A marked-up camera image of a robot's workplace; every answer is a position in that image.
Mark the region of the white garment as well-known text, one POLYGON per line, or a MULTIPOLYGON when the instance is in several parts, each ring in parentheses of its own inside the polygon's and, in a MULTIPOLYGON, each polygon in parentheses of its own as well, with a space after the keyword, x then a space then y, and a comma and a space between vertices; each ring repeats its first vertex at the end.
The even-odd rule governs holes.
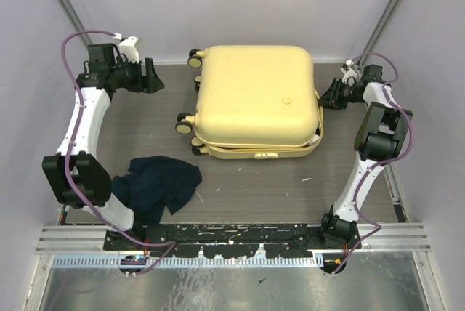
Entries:
POLYGON ((316 147, 321 142, 322 137, 318 134, 315 134, 312 139, 307 144, 309 147, 316 147))

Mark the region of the yellow hard-shell suitcase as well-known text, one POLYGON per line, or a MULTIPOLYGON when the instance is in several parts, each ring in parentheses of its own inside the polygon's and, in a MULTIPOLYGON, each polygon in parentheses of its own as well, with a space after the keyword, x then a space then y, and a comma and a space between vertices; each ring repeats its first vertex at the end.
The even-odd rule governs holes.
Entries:
POLYGON ((200 69, 198 95, 194 112, 179 113, 175 129, 193 136, 193 154, 227 160, 298 158, 315 150, 307 145, 315 134, 323 139, 323 108, 306 49, 216 45, 191 49, 187 64, 200 69))

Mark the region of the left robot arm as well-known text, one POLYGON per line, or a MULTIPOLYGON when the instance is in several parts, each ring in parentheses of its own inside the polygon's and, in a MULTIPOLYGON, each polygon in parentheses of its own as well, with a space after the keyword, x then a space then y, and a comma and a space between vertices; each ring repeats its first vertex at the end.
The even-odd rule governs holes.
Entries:
POLYGON ((119 44, 88 47, 84 72, 73 80, 75 102, 65 137, 56 153, 44 157, 41 164, 58 203, 93 214, 129 250, 151 245, 134 212, 113 194, 110 175, 97 160, 97 142, 119 89, 152 94, 164 88, 152 59, 140 59, 138 42, 130 36, 119 44))

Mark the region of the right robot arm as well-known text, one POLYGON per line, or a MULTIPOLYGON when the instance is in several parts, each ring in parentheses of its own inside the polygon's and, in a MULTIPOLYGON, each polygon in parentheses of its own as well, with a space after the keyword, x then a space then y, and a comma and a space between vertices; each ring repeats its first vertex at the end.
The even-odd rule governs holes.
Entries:
POLYGON ((325 109, 343 110, 350 103, 363 103, 366 114, 354 141, 355 164, 347 183, 325 213, 319 240, 329 249, 350 245, 357 238, 357 223, 370 189, 385 167, 401 159, 406 137, 412 131, 413 114, 400 107, 391 84, 382 79, 380 65, 360 68, 354 60, 341 66, 343 76, 335 78, 318 100, 325 109))

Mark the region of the dark navy garment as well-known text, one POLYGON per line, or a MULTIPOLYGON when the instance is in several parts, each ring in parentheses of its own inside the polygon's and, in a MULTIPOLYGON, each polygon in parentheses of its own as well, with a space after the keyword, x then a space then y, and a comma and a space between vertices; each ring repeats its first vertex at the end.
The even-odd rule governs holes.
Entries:
POLYGON ((147 226, 161 222, 165 209, 177 213, 202 183, 200 169, 162 155, 134 158, 128 172, 112 180, 112 192, 147 226))

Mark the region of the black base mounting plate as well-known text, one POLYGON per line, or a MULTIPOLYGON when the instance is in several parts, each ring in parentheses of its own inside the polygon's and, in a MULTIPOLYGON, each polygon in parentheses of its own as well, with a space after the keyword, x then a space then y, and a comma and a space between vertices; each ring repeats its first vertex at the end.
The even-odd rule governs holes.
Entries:
POLYGON ((311 257, 314 250, 360 248, 357 229, 345 237, 324 233, 309 224, 158 224, 139 230, 145 243, 169 243, 175 246, 168 255, 194 258, 199 254, 212 259, 253 257, 260 248, 265 257, 311 257))

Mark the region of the aluminium frame rail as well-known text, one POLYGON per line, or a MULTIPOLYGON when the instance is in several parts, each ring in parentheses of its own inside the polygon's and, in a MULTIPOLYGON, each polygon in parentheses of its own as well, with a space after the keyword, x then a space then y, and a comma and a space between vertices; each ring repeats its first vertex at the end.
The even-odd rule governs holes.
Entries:
POLYGON ((102 225, 46 226, 36 247, 38 254, 78 254, 149 251, 159 257, 169 246, 178 257, 208 257, 224 254, 252 257, 264 252, 270 257, 303 257, 314 252, 429 252, 431 246, 423 225, 387 223, 380 230, 359 224, 349 241, 324 238, 311 224, 161 224, 142 231, 134 243, 102 225))

